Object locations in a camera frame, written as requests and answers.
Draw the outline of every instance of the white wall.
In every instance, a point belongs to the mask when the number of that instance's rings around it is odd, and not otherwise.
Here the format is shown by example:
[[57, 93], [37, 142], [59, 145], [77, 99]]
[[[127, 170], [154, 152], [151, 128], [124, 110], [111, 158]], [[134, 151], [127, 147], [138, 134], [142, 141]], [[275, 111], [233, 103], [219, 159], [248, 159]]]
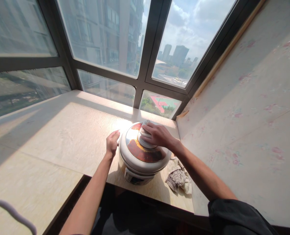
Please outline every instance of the white wall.
[[[267, 1], [188, 114], [182, 143], [273, 225], [290, 227], [290, 1]], [[194, 211], [208, 215], [194, 185]]]

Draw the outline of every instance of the sky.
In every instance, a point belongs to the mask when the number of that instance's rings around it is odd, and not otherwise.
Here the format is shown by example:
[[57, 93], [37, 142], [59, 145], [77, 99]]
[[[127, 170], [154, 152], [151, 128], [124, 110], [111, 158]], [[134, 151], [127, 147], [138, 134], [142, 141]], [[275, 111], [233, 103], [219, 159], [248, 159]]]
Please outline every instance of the sky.
[[[164, 28], [160, 51], [171, 44], [170, 55], [177, 45], [189, 49], [186, 58], [202, 58], [235, 0], [172, 0]], [[147, 25], [150, 0], [144, 0], [142, 34]]]

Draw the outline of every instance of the metal lid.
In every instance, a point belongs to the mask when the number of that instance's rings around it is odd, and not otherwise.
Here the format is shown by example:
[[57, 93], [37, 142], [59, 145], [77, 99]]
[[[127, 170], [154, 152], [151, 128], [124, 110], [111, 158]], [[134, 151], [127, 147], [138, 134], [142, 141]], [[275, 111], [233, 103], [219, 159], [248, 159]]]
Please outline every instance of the metal lid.
[[147, 146], [146, 148], [138, 141], [142, 122], [132, 126], [122, 134], [120, 139], [120, 154], [125, 164], [139, 173], [157, 173], [169, 162], [171, 152], [160, 146]]

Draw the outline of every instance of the glass pane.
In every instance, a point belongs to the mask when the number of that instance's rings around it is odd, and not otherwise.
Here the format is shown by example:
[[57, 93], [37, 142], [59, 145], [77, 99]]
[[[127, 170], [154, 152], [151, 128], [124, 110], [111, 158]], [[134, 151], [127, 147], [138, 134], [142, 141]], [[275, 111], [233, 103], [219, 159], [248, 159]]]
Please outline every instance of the glass pane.
[[0, 116], [70, 91], [62, 67], [0, 73]]
[[138, 77], [150, 0], [58, 0], [77, 60]]
[[173, 0], [152, 78], [186, 87], [235, 0]]
[[131, 107], [133, 106], [135, 87], [83, 70], [77, 71], [85, 92]]
[[182, 101], [144, 90], [140, 110], [171, 119]]
[[57, 56], [37, 0], [0, 0], [0, 56]]

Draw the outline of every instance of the white cable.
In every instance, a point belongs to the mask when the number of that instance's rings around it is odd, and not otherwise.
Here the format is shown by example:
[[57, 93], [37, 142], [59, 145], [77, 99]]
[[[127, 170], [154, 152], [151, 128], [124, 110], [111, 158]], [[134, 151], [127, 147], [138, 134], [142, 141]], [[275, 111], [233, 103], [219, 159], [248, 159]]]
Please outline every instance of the white cable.
[[21, 216], [8, 202], [0, 200], [0, 207], [5, 209], [16, 221], [25, 225], [31, 231], [32, 235], [37, 234], [37, 229], [29, 220]]

